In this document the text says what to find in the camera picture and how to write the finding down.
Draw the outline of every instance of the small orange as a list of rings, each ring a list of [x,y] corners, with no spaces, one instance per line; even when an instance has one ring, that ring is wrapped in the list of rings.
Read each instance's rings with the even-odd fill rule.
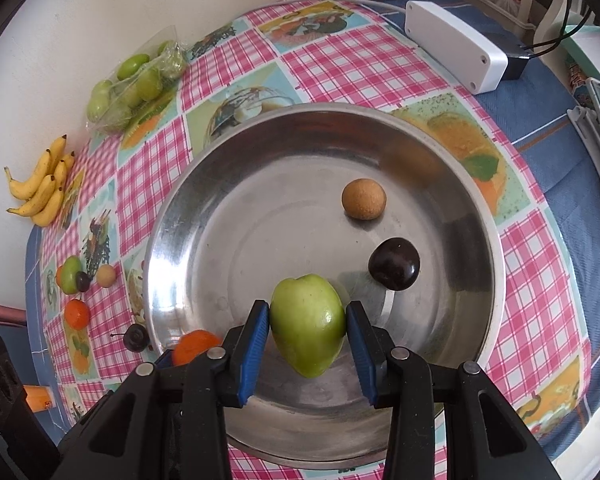
[[[190,363],[197,356],[214,346],[220,346],[220,338],[206,330],[194,330],[180,337],[176,348],[171,353],[174,366]]]
[[[89,309],[81,300],[70,300],[64,308],[64,320],[74,330],[82,330],[89,324]]]

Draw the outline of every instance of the bunch of bananas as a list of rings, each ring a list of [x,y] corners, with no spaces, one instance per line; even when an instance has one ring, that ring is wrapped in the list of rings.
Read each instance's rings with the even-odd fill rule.
[[[35,225],[46,227],[56,218],[64,199],[64,183],[74,165],[74,152],[64,153],[66,135],[58,137],[45,150],[31,176],[24,182],[14,180],[9,168],[4,168],[9,191],[18,200],[26,202],[20,207],[10,207],[7,212],[28,216]]]

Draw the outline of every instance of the orange object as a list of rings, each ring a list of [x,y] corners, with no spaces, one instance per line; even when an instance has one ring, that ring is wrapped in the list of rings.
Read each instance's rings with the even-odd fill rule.
[[[89,317],[89,309],[81,300],[70,300],[64,308],[64,320],[74,330],[86,328]]]
[[[190,363],[197,356],[214,346],[220,346],[220,338],[206,330],[194,330],[180,337],[176,348],[171,353],[174,366]]]
[[[54,394],[48,386],[29,386],[23,384],[27,393],[27,404],[32,412],[43,412],[56,405]]]

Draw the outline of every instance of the plastic container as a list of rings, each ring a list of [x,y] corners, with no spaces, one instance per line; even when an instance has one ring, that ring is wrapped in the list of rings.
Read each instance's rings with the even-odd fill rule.
[[[172,88],[187,67],[176,29],[167,27],[96,83],[86,107],[90,132],[115,135]]]

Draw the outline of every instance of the tablecloth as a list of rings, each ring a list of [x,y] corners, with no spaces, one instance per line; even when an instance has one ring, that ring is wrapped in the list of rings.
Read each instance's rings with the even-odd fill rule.
[[[497,171],[474,176],[498,226],[507,271],[505,315],[487,372],[538,436],[576,406],[589,383],[590,343],[566,245],[525,161],[453,76],[377,13],[328,0],[251,12],[195,44],[188,56],[180,85],[165,92],[146,121],[123,137],[97,136],[83,147],[61,214],[40,236],[32,261],[40,341],[69,420],[139,362],[155,359],[150,351],[128,352],[110,334],[144,320],[142,262],[158,210],[180,173],[231,125],[227,111],[259,92],[284,104],[378,108],[417,124],[461,162],[466,154],[457,136],[496,158]],[[92,286],[84,294],[92,319],[81,331],[63,322],[69,298],[53,279],[71,254],[88,269],[109,262],[120,277],[112,288]],[[230,452],[240,479],[370,480],[380,478],[382,467],[310,472]],[[445,471],[440,426],[436,477]]]

